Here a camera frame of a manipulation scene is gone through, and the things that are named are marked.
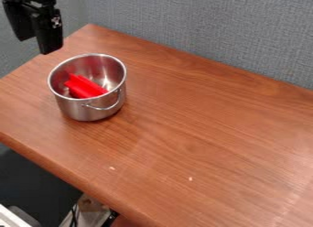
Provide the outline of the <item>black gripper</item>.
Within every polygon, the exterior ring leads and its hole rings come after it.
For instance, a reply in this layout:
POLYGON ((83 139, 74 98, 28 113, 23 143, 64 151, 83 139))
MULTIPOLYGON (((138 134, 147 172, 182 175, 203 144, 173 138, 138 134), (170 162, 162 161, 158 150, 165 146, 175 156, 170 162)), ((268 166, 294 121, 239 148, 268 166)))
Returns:
POLYGON ((64 44, 63 19, 55 5, 56 0, 3 0, 16 38, 24 41, 36 35, 39 50, 44 55, 60 49, 64 44), (32 13, 29 18, 24 5, 39 5, 45 10, 32 13))

